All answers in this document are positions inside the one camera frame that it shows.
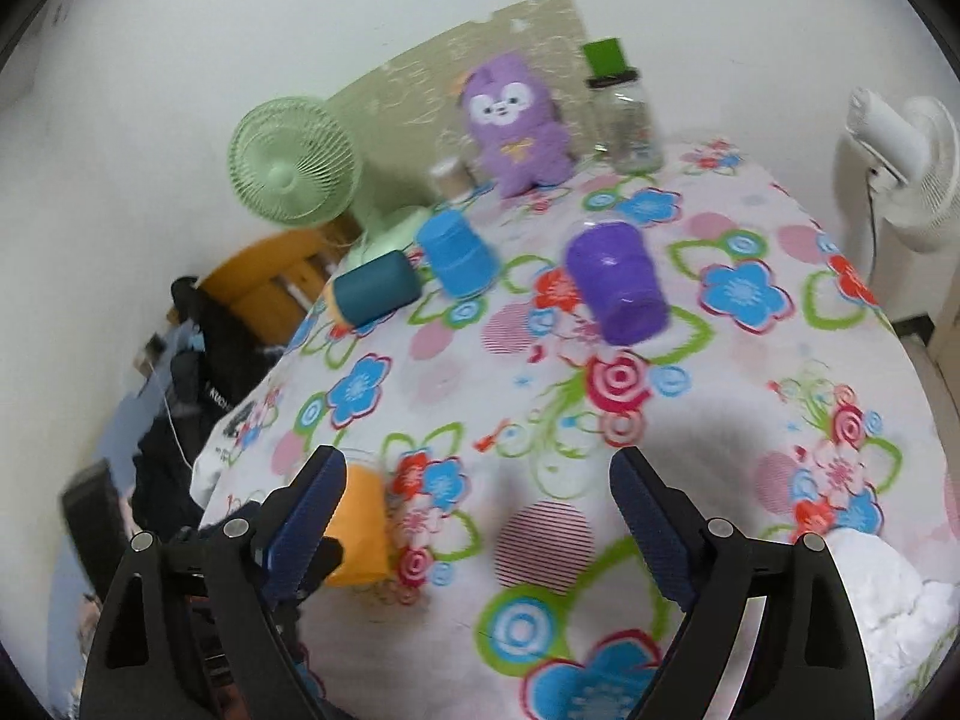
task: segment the glass jar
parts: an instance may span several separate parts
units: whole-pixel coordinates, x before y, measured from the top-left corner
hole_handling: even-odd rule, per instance
[[[596,151],[621,173],[647,173],[663,167],[664,149],[637,69],[594,76],[587,86]]]

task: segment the jar lid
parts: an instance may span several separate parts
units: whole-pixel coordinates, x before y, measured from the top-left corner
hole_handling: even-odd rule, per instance
[[[614,73],[612,76],[592,76],[587,79],[587,86],[590,89],[607,89],[617,84],[631,83],[639,78],[640,71],[637,68],[627,68],[622,73]]]

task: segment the tablecloth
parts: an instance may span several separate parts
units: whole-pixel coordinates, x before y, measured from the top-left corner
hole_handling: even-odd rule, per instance
[[[625,717],[682,615],[608,490],[624,445],[748,536],[857,528],[925,578],[960,579],[908,357],[829,235],[731,143],[674,143],[656,175],[593,165],[507,199],[486,186],[460,207],[501,261],[493,289],[446,298],[412,248],[421,300],[349,333],[318,303],[197,460],[210,523],[322,443],[381,457],[392,575],[304,605],[333,703],[365,720]],[[643,229],[671,304],[669,328],[632,348],[602,343],[560,266],[600,214]],[[727,715],[748,647],[709,716]]]

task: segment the blue gripper pad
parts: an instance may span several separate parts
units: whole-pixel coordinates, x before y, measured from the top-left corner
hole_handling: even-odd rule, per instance
[[[621,449],[613,455],[610,492],[661,595],[685,613],[690,611],[697,597],[693,572],[700,557],[691,554],[690,542],[696,543],[696,528],[703,523],[697,509],[683,493],[667,488],[635,448]],[[675,512],[671,512],[673,517],[667,515],[664,505],[670,505],[671,495],[681,496],[685,501],[686,506],[680,506],[680,512],[689,507],[689,523],[676,522]]]
[[[305,471],[309,472],[310,464],[322,450],[329,451],[329,456],[323,461],[320,470],[312,480],[301,480],[301,475],[304,475]],[[347,488],[347,461],[343,453],[337,449],[319,447],[301,469],[291,487],[275,490],[271,495],[294,493],[296,483],[303,481],[306,481],[306,484],[301,484],[299,497],[275,530],[260,561],[268,575],[260,592],[270,608],[275,608],[279,601],[294,598],[296,589],[304,580],[310,560],[313,559],[323,537],[323,531],[326,530],[326,525],[330,522],[330,517],[333,517],[334,509]]]

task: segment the plush toy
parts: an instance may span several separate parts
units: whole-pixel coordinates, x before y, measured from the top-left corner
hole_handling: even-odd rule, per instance
[[[460,100],[467,130],[483,148],[480,158],[501,196],[573,175],[569,133],[555,119],[546,84],[520,55],[506,53],[473,70]]]

